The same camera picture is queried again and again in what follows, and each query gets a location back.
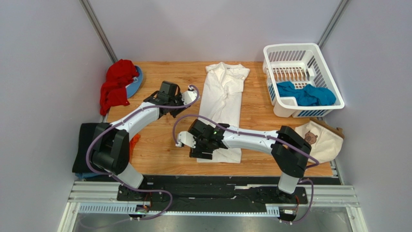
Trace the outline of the white printed t-shirt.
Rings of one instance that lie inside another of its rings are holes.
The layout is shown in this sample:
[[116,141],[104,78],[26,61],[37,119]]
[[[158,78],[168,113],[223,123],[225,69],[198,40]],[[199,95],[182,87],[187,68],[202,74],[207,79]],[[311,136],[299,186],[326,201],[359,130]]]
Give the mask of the white printed t-shirt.
[[206,66],[199,115],[239,127],[244,82],[250,69],[224,62]]

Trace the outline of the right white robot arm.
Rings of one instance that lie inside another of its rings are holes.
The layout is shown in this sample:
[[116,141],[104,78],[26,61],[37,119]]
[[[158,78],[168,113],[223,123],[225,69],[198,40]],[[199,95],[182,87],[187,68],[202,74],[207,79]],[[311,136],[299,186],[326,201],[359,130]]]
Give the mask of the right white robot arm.
[[293,194],[303,178],[310,157],[311,145],[288,126],[280,130],[245,130],[229,124],[208,125],[195,120],[177,140],[189,146],[190,157],[211,160],[218,149],[246,149],[271,155],[281,170],[278,191]]

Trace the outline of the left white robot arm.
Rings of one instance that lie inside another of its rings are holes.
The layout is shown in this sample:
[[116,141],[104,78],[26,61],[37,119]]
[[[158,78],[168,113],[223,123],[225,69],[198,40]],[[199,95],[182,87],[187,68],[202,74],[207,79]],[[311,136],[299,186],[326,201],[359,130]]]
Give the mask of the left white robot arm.
[[143,128],[170,114],[176,117],[200,99],[195,85],[181,92],[179,85],[163,81],[134,111],[113,123],[96,126],[86,151],[86,164],[96,174],[109,175],[132,191],[141,192],[144,176],[130,163],[130,141]]

